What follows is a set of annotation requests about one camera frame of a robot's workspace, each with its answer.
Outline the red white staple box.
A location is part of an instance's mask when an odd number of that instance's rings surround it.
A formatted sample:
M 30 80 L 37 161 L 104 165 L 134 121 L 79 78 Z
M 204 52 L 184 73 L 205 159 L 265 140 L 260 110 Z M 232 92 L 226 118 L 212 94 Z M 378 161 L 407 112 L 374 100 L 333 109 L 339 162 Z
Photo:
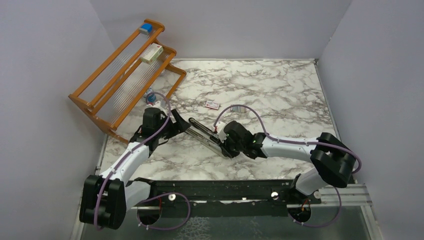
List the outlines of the red white staple box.
M 206 108 L 208 108 L 208 109 L 213 109 L 213 110 L 219 110 L 219 108 L 220 108 L 220 104 L 219 103 L 213 102 L 213 101 L 210 101 L 210 100 L 207 100 L 205 102 L 205 105 L 204 106 Z

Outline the black stapler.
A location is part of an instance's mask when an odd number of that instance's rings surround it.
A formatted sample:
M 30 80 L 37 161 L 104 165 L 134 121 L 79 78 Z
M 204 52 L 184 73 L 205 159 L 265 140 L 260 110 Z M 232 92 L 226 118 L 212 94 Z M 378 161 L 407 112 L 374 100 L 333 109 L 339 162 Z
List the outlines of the black stapler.
M 213 140 L 219 140 L 218 135 L 213 132 L 211 129 L 209 129 L 207 126 L 203 125 L 202 123 L 200 123 L 199 121 L 197 121 L 195 118 L 190 117 L 188 119 L 189 123 L 196 128 L 197 130 L 200 130 L 202 133 L 206 134 L 207 136 L 209 136 L 211 139 Z

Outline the silver staple strip tray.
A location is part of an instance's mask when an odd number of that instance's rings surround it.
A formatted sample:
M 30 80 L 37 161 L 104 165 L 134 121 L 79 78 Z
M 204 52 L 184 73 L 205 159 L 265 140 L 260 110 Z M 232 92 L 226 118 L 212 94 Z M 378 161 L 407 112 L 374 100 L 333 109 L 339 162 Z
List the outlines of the silver staple strip tray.
M 234 112 L 234 113 L 246 113 L 248 110 L 244 105 L 234 104 L 234 105 L 231 106 L 230 111 Z

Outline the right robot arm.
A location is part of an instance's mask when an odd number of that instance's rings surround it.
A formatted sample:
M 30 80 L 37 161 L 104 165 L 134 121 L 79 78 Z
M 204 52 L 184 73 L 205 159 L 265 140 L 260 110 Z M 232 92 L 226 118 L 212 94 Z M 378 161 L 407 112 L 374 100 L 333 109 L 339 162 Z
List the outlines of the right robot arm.
M 213 127 L 220 142 L 230 151 L 256 158 L 288 158 L 313 164 L 300 173 L 288 190 L 289 199 L 300 204 L 327 185 L 346 188 L 356 158 L 334 135 L 323 132 L 316 138 L 283 138 L 265 132 L 251 133 L 237 121 L 218 122 Z

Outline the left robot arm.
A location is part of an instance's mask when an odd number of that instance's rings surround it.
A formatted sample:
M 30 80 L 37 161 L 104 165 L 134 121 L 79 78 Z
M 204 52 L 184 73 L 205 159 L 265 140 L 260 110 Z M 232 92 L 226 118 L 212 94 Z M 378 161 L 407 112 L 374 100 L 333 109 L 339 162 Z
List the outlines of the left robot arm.
M 99 229 L 118 229 L 126 213 L 142 202 L 152 205 L 157 191 L 146 181 L 130 182 L 137 168 L 153 154 L 161 139 L 168 140 L 190 128 L 176 109 L 148 107 L 142 124 L 131 137 L 126 150 L 107 170 L 89 175 L 84 181 L 79 221 Z

